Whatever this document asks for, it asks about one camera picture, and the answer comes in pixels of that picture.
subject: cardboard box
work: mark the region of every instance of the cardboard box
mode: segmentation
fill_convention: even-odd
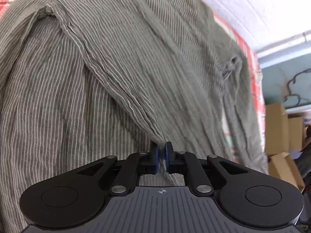
[[[311,142],[310,138],[306,139],[307,134],[303,122],[303,117],[291,117],[288,119],[290,151],[301,151]]]
[[[304,190],[304,180],[302,179],[295,162],[287,152],[272,156],[268,168],[270,176],[291,183],[301,192]]]
[[[268,156],[289,151],[288,117],[281,103],[266,105],[266,147]]]

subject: black object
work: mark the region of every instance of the black object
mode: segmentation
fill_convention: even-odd
[[[198,159],[165,144],[168,173],[182,187],[142,187],[158,149],[107,156],[29,187],[20,208],[27,232],[299,232],[303,197],[293,185],[216,155]]]

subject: garment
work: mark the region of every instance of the garment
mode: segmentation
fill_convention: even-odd
[[[0,202],[26,222],[30,185],[151,141],[266,172],[246,59],[201,0],[17,0],[0,21]],[[179,176],[160,182],[180,184]]]

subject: teal wall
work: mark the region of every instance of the teal wall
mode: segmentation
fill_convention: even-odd
[[[295,74],[311,69],[311,54],[306,54],[282,63],[262,69],[262,91],[266,104],[283,102],[284,97],[289,94],[286,84]],[[299,94],[301,100],[299,106],[311,103],[311,73],[300,74],[296,82],[290,83],[292,94]],[[297,97],[290,96],[283,106],[294,107],[297,105]]]

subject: wrinkled fabric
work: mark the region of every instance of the wrinkled fabric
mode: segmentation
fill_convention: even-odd
[[[243,164],[266,172],[249,82],[201,0],[17,0],[0,21],[3,231],[26,227],[27,187],[107,155],[171,141],[232,159],[222,104]]]

